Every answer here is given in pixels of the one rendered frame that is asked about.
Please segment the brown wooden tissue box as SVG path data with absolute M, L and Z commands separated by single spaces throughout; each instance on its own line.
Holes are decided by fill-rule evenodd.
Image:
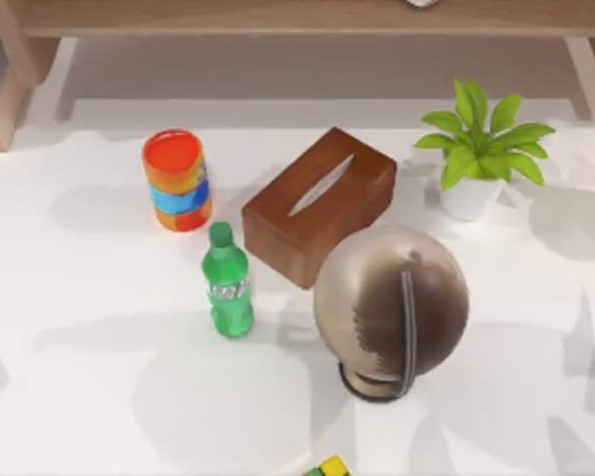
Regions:
M 310 289 L 331 250 L 391 204 L 398 164 L 329 129 L 242 208 L 247 251 Z

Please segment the green bottle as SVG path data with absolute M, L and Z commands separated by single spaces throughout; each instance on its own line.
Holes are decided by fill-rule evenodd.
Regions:
M 249 261 L 236 245 L 229 223 L 217 221 L 210 225 L 209 249 L 201 268 L 214 327 L 228 338 L 244 336 L 254 322 Z

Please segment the brown globe on stand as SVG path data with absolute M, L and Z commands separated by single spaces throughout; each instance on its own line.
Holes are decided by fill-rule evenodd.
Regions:
M 455 350 L 469 317 L 469 293 L 452 253 L 403 225 L 344 238 L 313 288 L 320 338 L 341 380 L 361 400 L 388 403 Z

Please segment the orange and blue can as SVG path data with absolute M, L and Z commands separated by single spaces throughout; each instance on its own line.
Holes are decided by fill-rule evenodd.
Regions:
M 151 136 L 142 149 L 150 196 L 159 222 L 175 232 L 201 227 L 211 214 L 211 194 L 200 140 L 184 129 Z

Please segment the green plant in white pot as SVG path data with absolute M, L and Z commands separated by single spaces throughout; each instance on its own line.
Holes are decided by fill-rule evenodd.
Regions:
M 473 79 L 452 81 L 454 108 L 424 114 L 435 128 L 415 143 L 419 150 L 438 150 L 443 157 L 439 199 L 443 210 L 465 222 L 482 218 L 501 191 L 519 174 L 544 185 L 539 162 L 548 158 L 541 141 L 555 129 L 540 122 L 517 121 L 522 98 L 510 94 L 494 107 Z

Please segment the wooden shelf unit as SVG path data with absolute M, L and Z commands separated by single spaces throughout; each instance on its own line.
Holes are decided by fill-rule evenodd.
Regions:
M 410 127 L 457 77 L 595 120 L 595 0 L 0 0 L 0 45 L 52 134 Z

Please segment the yellow and green cube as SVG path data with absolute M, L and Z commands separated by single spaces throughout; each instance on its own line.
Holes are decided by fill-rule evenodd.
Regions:
M 333 455 L 308 469 L 302 476 L 351 476 L 343 460 Z

